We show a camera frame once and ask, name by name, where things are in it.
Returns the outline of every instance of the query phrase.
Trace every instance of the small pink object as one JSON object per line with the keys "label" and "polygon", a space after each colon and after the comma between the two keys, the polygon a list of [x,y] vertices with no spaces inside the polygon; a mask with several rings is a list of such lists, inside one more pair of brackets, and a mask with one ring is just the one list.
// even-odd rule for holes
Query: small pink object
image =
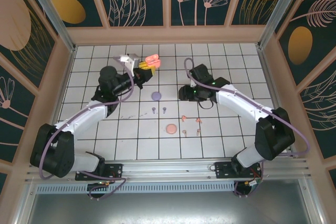
{"label": "small pink object", "polygon": [[168,124],[166,127],[166,131],[168,134],[175,134],[177,131],[177,127],[175,124]]}
{"label": "small pink object", "polygon": [[161,65],[161,60],[159,60],[159,55],[148,56],[146,57],[145,61],[149,67],[155,66],[155,68],[159,68]]}

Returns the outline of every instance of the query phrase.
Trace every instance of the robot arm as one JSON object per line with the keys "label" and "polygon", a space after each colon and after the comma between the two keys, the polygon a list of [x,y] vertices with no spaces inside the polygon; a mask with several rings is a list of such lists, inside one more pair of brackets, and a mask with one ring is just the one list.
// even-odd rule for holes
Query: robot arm
{"label": "robot arm", "polygon": [[[270,115],[257,109],[251,103],[252,99],[240,93],[229,81],[224,78],[216,80],[208,73],[205,65],[201,64],[190,70],[190,74],[198,81],[208,86],[225,88],[234,93],[216,91],[196,85],[193,81],[190,86],[183,86],[178,91],[178,98],[184,101],[205,101],[210,99],[220,105],[224,105],[235,111],[240,116],[256,124],[255,144],[243,149],[232,158],[232,168],[236,173],[262,160],[273,160],[282,151],[294,143],[293,131],[284,124],[274,120]],[[273,110],[262,106],[263,109],[272,112],[285,121],[289,122],[287,112],[283,108]]]}
{"label": "robot arm", "polygon": [[[160,66],[158,55],[147,57],[146,62],[140,62],[136,55],[123,55],[120,56],[120,61],[131,71],[134,84],[140,89],[152,78],[155,69]],[[131,88],[131,79],[127,73],[118,74],[114,67],[106,66],[100,71],[98,83],[94,96],[85,108],[62,122],[55,125],[44,124],[39,129],[30,157],[32,165],[39,166],[46,143],[58,129],[66,125],[53,140],[54,146],[48,148],[43,170],[60,178],[69,172],[82,170],[98,176],[104,174],[104,158],[89,152],[77,153],[76,142],[89,127],[115,111],[117,104],[105,105],[105,103],[118,101],[121,93]]]}

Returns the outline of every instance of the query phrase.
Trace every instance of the black grid line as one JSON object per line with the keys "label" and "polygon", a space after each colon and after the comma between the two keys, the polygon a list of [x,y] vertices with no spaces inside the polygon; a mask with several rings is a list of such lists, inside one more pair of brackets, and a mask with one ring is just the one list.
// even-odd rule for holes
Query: black grid line
{"label": "black grid line", "polygon": [[116,158],[116,155],[117,155],[117,143],[118,143],[118,130],[119,130],[120,108],[121,108],[121,104],[118,105],[119,111],[118,111],[118,122],[117,122],[117,134],[115,135],[116,147],[114,148],[114,160],[116,160],[115,158]]}
{"label": "black grid line", "polygon": [[[143,45],[141,45],[142,46],[142,55],[141,55],[141,59],[143,59],[144,58],[144,55],[143,55]],[[194,57],[201,57],[201,56],[198,56],[198,55],[196,55],[197,53],[196,52],[193,52],[193,48],[192,48],[192,44],[190,44],[190,46],[191,46],[191,51],[192,51],[192,55],[191,55],[191,57],[194,59]],[[245,69],[245,71],[246,71],[246,73],[247,73],[247,68],[246,68],[246,63],[245,63],[245,59],[244,59],[244,57],[243,57],[243,62],[244,62],[244,68],[230,68],[229,67],[229,64],[228,64],[228,60],[227,60],[227,57],[225,57],[226,58],[226,62],[227,62],[227,68],[212,68],[212,63],[211,63],[211,55],[210,55],[210,51],[209,51],[209,45],[208,44],[206,44],[206,46],[207,46],[207,50],[208,50],[208,57],[209,57],[209,64],[210,64],[210,66],[209,66],[209,69],[211,70],[211,73],[213,73],[213,70],[230,70],[230,69]],[[224,47],[224,56],[226,56],[226,49],[225,49],[225,45],[223,44],[223,47]],[[157,75],[158,75],[158,83],[157,84],[148,84],[149,86],[157,86],[157,88],[158,88],[158,91],[160,91],[161,89],[162,89],[162,87],[161,87],[161,89],[160,89],[160,76],[159,76],[159,74],[160,74],[160,72],[161,71],[176,71],[176,84],[165,84],[165,86],[173,86],[173,85],[176,85],[176,90],[177,90],[177,93],[178,93],[178,88],[179,88],[179,85],[181,85],[181,83],[178,83],[177,82],[177,80],[178,80],[178,77],[177,77],[177,70],[184,70],[184,69],[179,69],[180,67],[178,67],[177,66],[177,56],[176,56],[176,44],[174,45],[174,49],[175,49],[175,56],[174,55],[171,55],[172,57],[175,57],[175,69],[164,69],[164,70],[158,70],[157,71]],[[111,53],[111,47],[109,47],[109,55],[108,55],[108,57],[95,57],[95,59],[110,59],[111,57],[110,57],[110,53]],[[91,63],[92,63],[92,58],[93,58],[93,52],[94,52],[94,47],[93,47],[93,49],[92,49],[92,53],[91,53],[91,58],[78,58],[78,59],[89,59],[90,60],[90,65],[89,65],[89,70],[90,70],[90,68],[91,68]],[[87,73],[88,75],[87,75],[87,79],[86,79],[86,84],[88,83],[88,79],[89,79],[89,73],[94,73],[94,72],[98,72],[98,71],[73,71],[73,68],[74,68],[74,65],[72,65],[72,71],[71,71],[71,74],[72,73],[76,73],[76,72],[85,72],[85,73]],[[85,85],[84,87],[83,86],[73,86],[73,87],[69,87],[69,80],[68,80],[68,82],[67,82],[67,88],[66,88],[66,92],[65,92],[65,96],[66,96],[66,93],[67,93],[67,91],[68,91],[68,88],[84,88],[84,93],[83,93],[83,98],[82,98],[82,102],[64,102],[65,101],[65,96],[63,97],[63,102],[62,102],[62,106],[61,106],[61,112],[62,112],[62,110],[63,110],[63,108],[64,108],[64,104],[70,104],[70,103],[72,103],[72,104],[81,104],[82,105],[82,107],[84,106],[84,96],[85,96],[85,91],[86,91],[86,89],[87,88],[89,88],[89,87],[96,87],[96,86],[87,86],[87,85]],[[117,143],[118,143],[118,140],[125,140],[125,139],[134,139],[134,140],[137,140],[137,149],[136,149],[136,158],[138,159],[138,146],[139,146],[139,139],[157,139],[158,140],[158,149],[157,149],[157,151],[158,151],[158,159],[160,159],[160,139],[170,139],[170,138],[178,138],[179,139],[179,141],[180,141],[180,158],[182,158],[182,145],[181,145],[181,126],[180,126],[180,107],[179,107],[179,100],[178,99],[176,99],[176,100],[166,100],[166,101],[164,101],[164,102],[177,102],[177,113],[178,113],[178,124],[179,124],[179,133],[178,133],[178,136],[176,136],[176,137],[165,137],[165,136],[161,136],[160,137],[160,115],[158,116],[158,118],[156,119],[156,120],[158,120],[158,135],[157,135],[157,137],[139,137],[139,124],[140,124],[140,120],[148,120],[148,119],[142,119],[142,118],[140,118],[140,104],[141,103],[145,103],[145,102],[152,102],[151,100],[147,100],[147,101],[141,101],[141,99],[140,99],[140,97],[141,97],[141,91],[139,92],[139,101],[126,101],[126,102],[137,102],[137,103],[139,103],[139,110],[138,110],[138,113],[139,113],[139,118],[138,119],[130,119],[130,120],[138,120],[138,135],[137,135],[137,138],[118,138],[118,130],[119,130],[119,122],[120,122],[120,120],[124,120],[124,119],[120,119],[120,113],[121,113],[121,107],[120,107],[120,105],[118,106],[118,110],[119,111],[115,111],[115,113],[116,112],[118,112],[118,118],[117,119],[105,119],[105,121],[106,120],[118,120],[118,123],[117,123],[117,137],[116,138],[114,138],[114,139],[105,139],[105,140],[115,140],[116,141],[116,147],[115,147],[115,151],[114,151],[114,159],[116,158],[116,154],[117,154]],[[202,135],[202,132],[201,132],[201,135],[200,135],[200,140],[201,140],[201,148],[202,148],[202,157],[204,157],[204,153],[203,153],[203,138],[204,137],[206,137],[206,138],[210,138],[210,137],[219,137],[219,138],[222,138],[222,144],[223,144],[223,150],[224,150],[224,156],[225,156],[225,146],[224,146],[224,142],[223,142],[223,139],[225,139],[225,137],[242,137],[243,138],[243,144],[244,144],[244,146],[245,146],[245,141],[244,141],[244,137],[246,137],[246,136],[250,136],[250,135],[244,135],[243,134],[243,130],[242,130],[242,127],[241,127],[241,123],[240,123],[240,119],[239,119],[239,117],[238,116],[219,116],[219,110],[218,110],[218,105],[216,105],[217,106],[217,115],[216,116],[205,116],[205,117],[202,117],[202,118],[218,118],[218,120],[219,120],[219,126],[220,126],[220,135],[221,136],[203,136]],[[198,105],[197,105],[197,115],[198,115],[198,117],[200,116],[200,114],[199,114],[199,107],[198,107]],[[236,118],[236,117],[238,117],[238,119],[239,119],[239,126],[240,126],[240,132],[241,132],[241,135],[234,135],[234,136],[222,136],[222,127],[221,127],[221,123],[220,123],[220,120],[221,120],[221,118]],[[99,141],[100,139],[97,139],[97,136],[98,136],[98,129],[99,129],[99,124],[97,124],[97,128],[96,128],[96,139],[93,139],[93,140],[95,140],[95,144],[94,144],[94,148],[93,148],[93,151],[95,152],[96,151],[96,143],[97,143],[97,141]]]}
{"label": "black grid line", "polygon": [[[244,136],[255,136],[255,135],[228,135],[228,136],[203,136],[205,138],[212,138],[212,137],[222,137],[222,138],[226,138],[226,137],[244,137]],[[137,139],[176,139],[178,137],[139,137],[139,138],[132,138],[132,137],[127,137],[127,138],[119,138],[120,140],[137,140]],[[186,137],[182,137],[182,138],[197,138],[195,136],[186,136]],[[97,139],[79,139],[78,141],[86,141],[86,140],[96,140],[96,141],[104,141],[104,140],[117,140],[116,138],[97,138]]]}
{"label": "black grid line", "polygon": [[[142,56],[143,56],[143,45],[141,45],[141,60],[142,60]],[[139,109],[138,109],[138,135],[137,135],[137,149],[136,149],[136,160],[138,160],[138,148],[139,148],[139,126],[140,126],[140,96],[141,96],[141,89],[139,90]]]}
{"label": "black grid line", "polygon": [[[92,58],[93,58],[94,48],[95,48],[95,47],[93,47],[91,60],[92,60]],[[84,103],[85,91],[86,91],[86,87],[85,87],[84,95],[83,95],[83,103]],[[96,142],[97,142],[97,135],[98,135],[98,127],[99,127],[99,122],[97,123],[97,128],[96,128],[96,139],[95,139],[95,145],[94,145],[94,147],[93,147],[93,153],[95,153],[95,151],[96,151]]]}
{"label": "black grid line", "polygon": [[[175,70],[176,70],[176,90],[177,90],[177,97],[179,97],[179,85],[178,85],[178,82],[177,82],[177,58],[176,58],[176,44],[174,44],[174,49],[175,49]],[[180,157],[182,158],[182,145],[181,145],[181,124],[180,124],[180,104],[179,104],[179,100],[177,99],[177,115],[179,116],[178,117],[178,137],[180,139]]]}
{"label": "black grid line", "polygon": [[[191,54],[192,54],[192,59],[194,61],[194,50],[193,50],[193,45],[191,45]],[[198,113],[198,118],[199,117],[199,107],[198,107],[198,104],[197,104],[197,113]],[[201,123],[198,122],[198,128],[199,128],[199,139],[201,140],[201,149],[202,149],[202,158],[204,158],[204,154],[203,154],[203,143],[202,143],[202,131],[201,131]]]}
{"label": "black grid line", "polygon": [[[211,64],[211,58],[210,58],[210,50],[209,50],[209,45],[207,44],[207,46],[208,46],[208,53],[209,53],[209,60],[210,60],[210,69],[211,69],[211,74],[213,74],[212,73],[212,64]],[[221,136],[223,136],[223,133],[222,133],[222,125],[221,125],[221,118],[220,118],[220,116],[219,116],[219,110],[218,110],[218,103],[216,103],[215,104],[216,106],[217,106],[217,115],[218,115],[218,122],[219,122],[219,129],[220,129],[220,135]],[[225,148],[224,148],[224,142],[223,142],[223,139],[222,139],[222,146],[223,146],[223,153],[224,153],[224,157],[225,157]]]}
{"label": "black grid line", "polygon": [[[244,63],[244,66],[245,66],[245,71],[246,71],[246,75],[247,75],[247,79],[248,79],[248,84],[249,84],[250,89],[251,89],[252,99],[254,100],[253,90],[252,90],[252,86],[251,86],[250,78],[249,78],[249,76],[248,76],[248,72],[247,72],[247,69],[246,69],[246,64],[245,64],[245,60],[244,60],[244,58],[243,58],[243,63]],[[239,120],[239,125],[240,125],[241,134],[243,135],[243,128],[241,127],[241,126],[242,126],[242,125],[241,125],[242,123],[241,123],[241,121],[240,121],[240,118],[238,118],[238,120]],[[244,147],[246,148],[246,144],[245,144],[244,137],[243,137],[243,143],[244,143]]]}
{"label": "black grid line", "polygon": [[239,119],[239,117],[238,117],[238,120],[239,120],[239,127],[240,127],[240,131],[241,131],[241,135],[243,135],[243,129],[242,129],[242,125],[241,125],[241,123],[240,123],[240,119]]}
{"label": "black grid line", "polygon": [[251,93],[252,93],[252,99],[254,100],[253,90],[252,90],[252,86],[251,86],[250,78],[249,78],[248,73],[247,73],[247,69],[246,69],[246,64],[245,64],[244,58],[243,58],[243,63],[244,63],[244,66],[245,66],[245,71],[246,71],[246,75],[247,75],[248,83],[249,83],[249,85],[250,85],[250,89],[251,89]]}

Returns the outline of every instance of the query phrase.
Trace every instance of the purple cable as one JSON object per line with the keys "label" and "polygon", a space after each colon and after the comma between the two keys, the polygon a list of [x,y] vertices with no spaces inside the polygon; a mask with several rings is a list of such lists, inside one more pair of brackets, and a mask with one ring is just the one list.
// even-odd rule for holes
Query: purple cable
{"label": "purple cable", "polygon": [[[67,123],[65,123],[64,125],[62,125],[52,136],[51,138],[49,139],[49,141],[47,142],[46,144],[46,147],[44,148],[43,150],[43,153],[42,153],[42,156],[41,156],[41,161],[40,161],[40,164],[38,166],[38,171],[39,171],[39,174],[40,174],[40,177],[41,179],[43,180],[46,180],[46,179],[50,179],[51,177],[53,177],[53,175],[49,175],[48,177],[45,177],[43,175],[43,163],[44,163],[44,159],[47,155],[47,151],[48,151],[48,148],[50,147],[52,141],[54,140],[54,138],[65,128],[67,127],[68,124],[70,124],[73,120],[75,120],[76,118],[78,118],[79,116],[81,116],[82,114],[84,114],[85,112],[87,112],[88,110],[91,110],[91,109],[94,109],[96,107],[99,107],[99,106],[102,106],[102,105],[114,105],[114,104],[118,104],[118,103],[121,103],[121,102],[124,102],[126,101],[133,93],[133,89],[134,89],[134,80],[133,80],[133,77],[132,77],[132,73],[131,71],[128,69],[128,68],[125,68],[125,66],[118,60],[117,57],[114,57],[113,58],[116,62],[118,62],[119,64],[121,64],[123,66],[123,68],[126,70],[127,74],[129,75],[130,79],[131,79],[131,91],[129,92],[128,96],[126,96],[125,98],[121,99],[120,101],[115,101],[115,102],[106,102],[106,103],[101,103],[101,104],[95,104],[91,107],[87,107],[86,109],[78,112],[76,115],[74,115]],[[108,178],[109,181],[115,181],[115,180],[122,180],[122,178]]]}
{"label": "purple cable", "polygon": [[202,87],[205,87],[207,89],[213,89],[213,90],[218,90],[218,91],[224,91],[224,92],[228,92],[228,93],[231,93],[231,94],[234,94],[236,96],[238,96],[239,98],[243,99],[244,101],[248,102],[249,104],[253,105],[254,107],[256,107],[257,109],[265,112],[266,114],[272,116],[274,119],[278,120],[279,122],[283,123],[284,125],[286,125],[287,127],[291,128],[293,131],[295,131],[299,136],[301,136],[303,138],[303,140],[305,141],[306,145],[307,145],[307,149],[303,152],[293,152],[293,153],[280,153],[279,156],[295,156],[295,155],[298,155],[298,156],[301,156],[301,155],[304,155],[304,154],[307,154],[309,151],[310,151],[310,144],[308,142],[308,139],[297,129],[295,128],[293,125],[291,125],[290,123],[288,123],[287,121],[285,121],[284,119],[278,117],[277,115],[274,115],[272,112],[269,112],[267,110],[264,110],[263,107],[261,107],[258,103],[254,102],[254,101],[250,101],[248,98],[246,98],[245,96],[239,94],[239,93],[236,93],[235,91],[233,90],[230,90],[230,89],[224,89],[224,88],[217,88],[217,87],[211,87],[211,86],[208,86],[208,85],[205,85],[203,83],[200,83],[199,81],[195,80],[195,78],[193,78],[191,76],[191,74],[189,73],[189,70],[187,68],[187,61],[190,60],[192,62],[192,68],[194,68],[194,61],[192,58],[186,58],[184,60],[184,69],[187,73],[187,76],[193,80],[196,84],[202,86]]}
{"label": "purple cable", "polygon": [[[261,177],[260,179],[262,180],[262,178],[264,177],[264,161],[261,161]],[[252,194],[254,194],[256,192],[256,190],[260,187],[260,183],[257,185],[256,189],[254,189],[252,192],[250,192],[249,194],[245,195],[245,197],[250,197]],[[235,183],[235,190],[233,191],[234,195],[236,196],[243,196],[242,193],[237,191],[237,186],[238,186],[238,182]]]}
{"label": "purple cable", "polygon": [[[122,182],[119,186],[117,186],[112,192],[110,192],[110,193],[108,193],[108,194],[104,194],[104,195],[101,196],[100,198],[97,198],[97,201],[100,200],[100,199],[105,199],[105,198],[111,196],[112,194],[114,194],[114,192],[117,191],[120,187],[122,187],[122,185],[125,184],[125,183],[126,183],[126,180],[127,180],[126,178],[107,178],[107,177],[100,177],[100,176],[97,176],[97,175],[94,175],[94,174],[91,174],[91,173],[87,173],[87,172],[81,172],[81,173],[83,173],[83,174],[85,174],[85,175],[88,175],[88,176],[90,176],[90,177],[93,177],[93,178],[104,179],[104,180],[107,180],[107,181],[119,181],[119,180],[123,180],[123,182]],[[89,191],[89,197],[90,197],[91,199],[93,199],[92,194],[91,194],[91,193],[93,192],[93,190],[96,190],[96,189],[98,189],[98,188],[105,188],[105,187],[109,187],[109,186],[95,186],[95,187],[91,188],[91,190]]]}

